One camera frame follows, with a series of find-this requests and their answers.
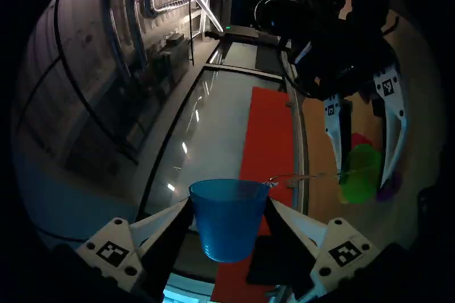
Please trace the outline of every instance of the green ball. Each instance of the green ball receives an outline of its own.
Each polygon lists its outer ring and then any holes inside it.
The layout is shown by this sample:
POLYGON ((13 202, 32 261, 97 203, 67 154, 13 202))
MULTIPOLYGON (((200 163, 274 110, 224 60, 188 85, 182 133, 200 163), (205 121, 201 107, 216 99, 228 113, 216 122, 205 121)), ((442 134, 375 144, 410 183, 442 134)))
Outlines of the green ball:
POLYGON ((346 161, 347 174, 341 176, 341 192, 351 204, 362 204, 376 195, 380 153, 369 144, 359 144, 349 152, 346 161))

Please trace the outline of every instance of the glass table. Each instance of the glass table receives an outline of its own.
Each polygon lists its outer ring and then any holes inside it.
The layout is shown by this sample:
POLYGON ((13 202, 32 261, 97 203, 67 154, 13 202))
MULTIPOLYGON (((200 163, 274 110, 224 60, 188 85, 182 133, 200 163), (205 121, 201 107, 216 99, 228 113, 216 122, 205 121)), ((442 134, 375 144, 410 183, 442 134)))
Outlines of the glass table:
MULTIPOLYGON (((244 42, 218 45, 171 124, 151 170, 139 217, 155 214, 187 198, 189 186, 194 182, 239 178, 254 87, 288 92, 292 103, 293 137, 290 138, 293 138, 294 172, 304 171, 303 98, 283 81, 283 72, 291 74, 283 57, 270 46, 244 42)), ((292 206, 298 211, 307 207, 303 204, 304 185, 301 181, 293 191, 292 206)), ((175 281, 185 285, 191 280, 213 285, 217 269, 218 263, 204 255, 193 221, 168 285, 175 281)))

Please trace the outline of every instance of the purple object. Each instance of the purple object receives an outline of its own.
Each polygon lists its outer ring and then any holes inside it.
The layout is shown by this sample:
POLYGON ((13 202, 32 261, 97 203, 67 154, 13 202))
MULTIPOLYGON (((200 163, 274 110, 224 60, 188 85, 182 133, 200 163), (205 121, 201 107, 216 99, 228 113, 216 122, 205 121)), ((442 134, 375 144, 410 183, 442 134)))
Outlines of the purple object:
POLYGON ((400 173, 393 172, 392 177, 386 181, 384 186, 376 193, 377 201, 389 201, 397 194, 402 186, 403 179, 400 173))

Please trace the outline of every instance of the red mat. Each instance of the red mat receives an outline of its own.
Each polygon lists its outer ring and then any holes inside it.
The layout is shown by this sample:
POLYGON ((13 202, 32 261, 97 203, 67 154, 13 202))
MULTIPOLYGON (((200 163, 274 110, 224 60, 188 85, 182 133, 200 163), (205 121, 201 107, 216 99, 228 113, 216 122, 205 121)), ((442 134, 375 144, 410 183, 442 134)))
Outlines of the red mat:
MULTIPOLYGON (((265 182, 269 177, 292 173, 294 151, 289 97, 278 91, 253 88, 250 116, 243 148, 240 180, 265 182)), ((292 205, 292 189, 285 186, 286 177, 277 179, 279 185, 270 190, 270 197, 292 205)), ((259 235, 270 231, 265 218, 259 235)), ((265 294, 274 287, 246 284, 251 255, 237 263, 220 264, 211 301, 222 303, 267 302, 265 294)))

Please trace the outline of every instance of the blue plastic cup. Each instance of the blue plastic cup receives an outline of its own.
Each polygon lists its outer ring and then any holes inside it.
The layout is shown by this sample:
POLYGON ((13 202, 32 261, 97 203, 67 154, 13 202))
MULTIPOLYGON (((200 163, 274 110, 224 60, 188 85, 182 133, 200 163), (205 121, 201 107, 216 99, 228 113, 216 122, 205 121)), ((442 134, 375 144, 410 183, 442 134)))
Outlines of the blue plastic cup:
POLYGON ((251 254, 269 188, 232 179, 205 180, 189 187, 202 248, 209 258, 233 263, 251 254))

